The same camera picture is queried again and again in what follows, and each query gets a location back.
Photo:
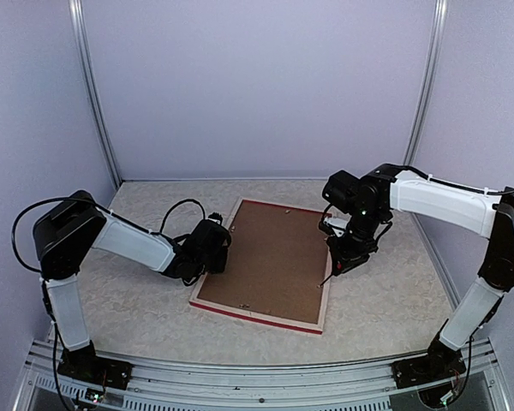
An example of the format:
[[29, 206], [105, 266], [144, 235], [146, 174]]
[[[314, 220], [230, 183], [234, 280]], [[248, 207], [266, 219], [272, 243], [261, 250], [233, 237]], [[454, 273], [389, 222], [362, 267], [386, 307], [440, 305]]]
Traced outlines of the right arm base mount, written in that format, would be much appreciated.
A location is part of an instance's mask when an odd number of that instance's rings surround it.
[[439, 332], [424, 355], [394, 361], [391, 369], [398, 389], [428, 384], [467, 372], [461, 349], [453, 350], [443, 344]]

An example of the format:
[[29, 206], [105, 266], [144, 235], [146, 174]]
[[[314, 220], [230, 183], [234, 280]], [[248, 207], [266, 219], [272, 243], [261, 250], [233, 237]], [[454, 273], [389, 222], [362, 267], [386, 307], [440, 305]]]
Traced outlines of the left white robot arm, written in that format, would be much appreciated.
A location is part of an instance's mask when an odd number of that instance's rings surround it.
[[163, 223], [144, 228], [85, 190], [20, 206], [6, 222], [6, 242], [18, 265], [36, 279], [45, 313], [70, 351], [70, 368], [86, 381], [103, 371], [86, 347], [96, 333], [112, 338], [134, 316], [189, 295], [206, 274], [223, 275], [232, 243], [222, 217], [196, 206], [188, 231], [168, 235]]

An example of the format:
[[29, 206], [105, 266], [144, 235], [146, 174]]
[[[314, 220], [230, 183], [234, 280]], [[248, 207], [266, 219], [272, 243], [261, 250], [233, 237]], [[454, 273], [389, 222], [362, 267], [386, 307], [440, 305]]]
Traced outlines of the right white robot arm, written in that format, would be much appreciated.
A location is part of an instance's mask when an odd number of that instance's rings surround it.
[[457, 264], [443, 255], [445, 277], [458, 287], [458, 302], [435, 338], [438, 347], [424, 356], [421, 373], [438, 380], [451, 370], [454, 354], [495, 313], [514, 289], [514, 188], [475, 188], [449, 182], [410, 165], [382, 164], [364, 176], [340, 170], [322, 189], [328, 209], [320, 229], [336, 277], [364, 265], [378, 251], [395, 213], [408, 213], [423, 228], [445, 226], [462, 235], [451, 250], [463, 258], [459, 267], [475, 267], [464, 280], [454, 277]]

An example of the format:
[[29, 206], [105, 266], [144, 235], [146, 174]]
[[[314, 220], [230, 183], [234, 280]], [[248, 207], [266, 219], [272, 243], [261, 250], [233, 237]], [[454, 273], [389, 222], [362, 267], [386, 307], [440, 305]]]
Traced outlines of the aluminium corner post left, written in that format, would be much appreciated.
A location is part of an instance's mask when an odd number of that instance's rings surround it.
[[106, 127], [105, 116], [99, 98], [97, 81], [93, 72], [92, 57], [85, 24], [83, 2], [69, 0], [69, 13], [74, 31], [76, 47], [81, 63], [81, 72], [84, 80], [93, 121], [98, 134], [99, 145], [105, 159], [113, 187], [119, 189], [123, 183], [111, 138]]

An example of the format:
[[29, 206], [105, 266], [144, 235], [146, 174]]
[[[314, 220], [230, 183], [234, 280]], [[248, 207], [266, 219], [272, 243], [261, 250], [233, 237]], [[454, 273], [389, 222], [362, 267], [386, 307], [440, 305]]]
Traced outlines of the aluminium corner post right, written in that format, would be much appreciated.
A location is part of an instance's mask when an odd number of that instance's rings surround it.
[[434, 3], [433, 22], [428, 44], [425, 69], [415, 110], [415, 116], [410, 130], [409, 142], [403, 157], [404, 165], [413, 165], [418, 153], [427, 117], [427, 109], [433, 95], [433, 85], [439, 63], [441, 45], [445, 31], [445, 22], [448, 15], [448, 4], [449, 2], [447, 0], [437, 0]]

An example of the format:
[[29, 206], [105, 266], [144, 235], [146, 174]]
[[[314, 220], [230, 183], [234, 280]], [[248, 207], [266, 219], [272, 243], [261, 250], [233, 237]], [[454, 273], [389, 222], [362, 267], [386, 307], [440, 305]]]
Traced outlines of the red handled screwdriver tool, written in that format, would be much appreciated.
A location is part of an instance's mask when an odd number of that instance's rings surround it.
[[332, 266], [332, 270], [331, 270], [331, 273], [328, 275], [328, 277], [326, 277], [319, 285], [320, 288], [323, 288], [324, 285], [330, 280], [332, 279], [333, 277], [337, 277], [338, 275], [340, 275], [342, 273], [342, 269], [343, 269], [343, 265], [340, 263], [340, 262], [337, 262], [335, 263], [333, 266]]

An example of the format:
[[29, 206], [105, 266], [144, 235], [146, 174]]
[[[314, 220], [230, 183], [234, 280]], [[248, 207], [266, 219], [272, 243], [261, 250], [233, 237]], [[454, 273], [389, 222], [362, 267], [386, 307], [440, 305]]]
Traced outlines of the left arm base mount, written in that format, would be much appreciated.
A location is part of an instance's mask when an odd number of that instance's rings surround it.
[[90, 342], [85, 348], [64, 349], [57, 371], [59, 375], [102, 388], [126, 390], [132, 368], [127, 361], [98, 356], [93, 342]]

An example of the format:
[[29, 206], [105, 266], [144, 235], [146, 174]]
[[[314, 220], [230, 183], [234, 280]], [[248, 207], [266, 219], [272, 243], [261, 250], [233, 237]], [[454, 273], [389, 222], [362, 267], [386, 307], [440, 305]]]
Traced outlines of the aluminium front rail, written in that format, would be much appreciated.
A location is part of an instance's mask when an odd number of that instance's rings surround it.
[[220, 366], [104, 352], [132, 370], [124, 389], [56, 376], [52, 342], [33, 342], [12, 410], [425, 410], [426, 401], [463, 385], [442, 410], [510, 410], [505, 380], [489, 341], [463, 350], [470, 373], [402, 388], [399, 358], [290, 366]]

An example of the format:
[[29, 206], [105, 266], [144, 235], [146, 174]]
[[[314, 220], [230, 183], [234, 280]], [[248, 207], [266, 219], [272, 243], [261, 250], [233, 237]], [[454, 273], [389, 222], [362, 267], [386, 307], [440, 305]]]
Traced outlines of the aluminium corner post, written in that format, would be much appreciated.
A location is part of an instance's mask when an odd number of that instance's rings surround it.
[[448, 15], [448, 4], [449, 2], [447, 0], [437, 0], [434, 3], [433, 22], [428, 44], [425, 69], [415, 110], [415, 116], [410, 130], [409, 142], [403, 157], [404, 165], [413, 165], [418, 153], [427, 117], [427, 109], [433, 95], [433, 85], [439, 63], [441, 45], [445, 31], [445, 22]]
[[81, 72], [84, 80], [93, 121], [98, 134], [99, 145], [105, 159], [113, 187], [119, 189], [123, 183], [111, 138], [106, 127], [105, 116], [99, 98], [97, 81], [93, 72], [92, 57], [85, 24], [83, 2], [69, 0], [69, 13], [74, 31], [76, 47], [81, 63]]

